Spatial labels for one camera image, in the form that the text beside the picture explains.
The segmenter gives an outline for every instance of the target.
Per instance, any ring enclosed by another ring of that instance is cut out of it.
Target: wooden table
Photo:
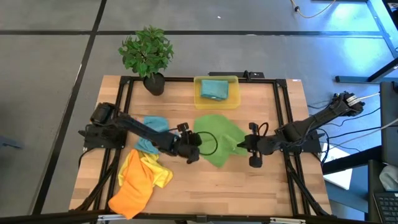
[[[97,103],[115,102],[119,80],[120,76],[104,76]],[[307,102],[301,81],[287,80],[287,86],[294,120],[307,118]],[[161,96],[152,96],[144,88],[142,82],[134,82],[129,114],[141,122],[147,115],[163,116],[168,119],[170,128],[188,122],[193,129],[195,118],[217,113],[225,115],[247,133],[250,133],[249,122],[261,124],[267,121],[270,126],[268,134],[273,134],[272,130],[278,128],[278,119],[272,85],[240,83],[239,88],[241,89],[239,108],[196,110],[193,104],[193,82],[166,82],[165,91]],[[279,92],[281,102],[283,102],[282,89]],[[124,105],[125,98],[123,96],[121,105]],[[284,121],[287,121],[283,103],[282,110]],[[137,141],[138,136],[133,133],[128,134],[126,147],[121,153],[119,168]],[[95,149],[82,159],[70,209],[79,206],[97,184],[103,155],[104,149]],[[291,216],[292,209],[283,155],[277,151],[271,156],[264,157],[263,160],[261,168],[252,168],[249,166],[249,155],[247,157],[231,155],[222,168],[217,168],[203,158],[188,165],[184,158],[161,154],[159,162],[172,170],[174,177],[164,189],[154,188],[154,193],[142,212]],[[302,153],[301,161],[307,188],[322,208],[330,213],[319,160],[311,154]],[[116,184],[115,193],[118,190],[119,186]],[[106,186],[100,208],[104,207],[107,191]],[[295,192],[299,212],[303,213],[297,186]]]

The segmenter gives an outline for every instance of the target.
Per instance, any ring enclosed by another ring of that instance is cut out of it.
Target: orange towel
[[[116,213],[130,219],[141,212],[152,195],[154,175],[140,161],[138,151],[133,149],[130,165],[123,171],[124,182],[119,192],[109,200],[109,207]]]

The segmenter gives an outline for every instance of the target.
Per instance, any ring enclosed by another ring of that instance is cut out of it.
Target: black plant pot
[[[154,74],[153,77],[145,77],[144,78],[144,86],[147,90],[152,93],[154,96],[159,96],[164,91],[164,76],[161,73]]]

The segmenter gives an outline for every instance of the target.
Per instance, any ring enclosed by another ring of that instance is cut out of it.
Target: blue cloth
[[[152,128],[155,131],[167,131],[169,130],[169,122],[159,116],[145,116],[144,117],[144,125]],[[149,140],[139,138],[134,148],[140,150],[142,152],[150,153],[150,154],[159,154],[159,150],[152,145]]]
[[[228,98],[227,80],[202,80],[200,96],[213,100],[226,100]]]

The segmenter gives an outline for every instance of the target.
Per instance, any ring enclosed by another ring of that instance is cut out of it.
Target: green leaves
[[[152,26],[137,31],[138,39],[126,37],[118,49],[126,69],[131,68],[140,77],[151,77],[159,69],[166,69],[174,57],[173,45],[164,37],[164,31]]]

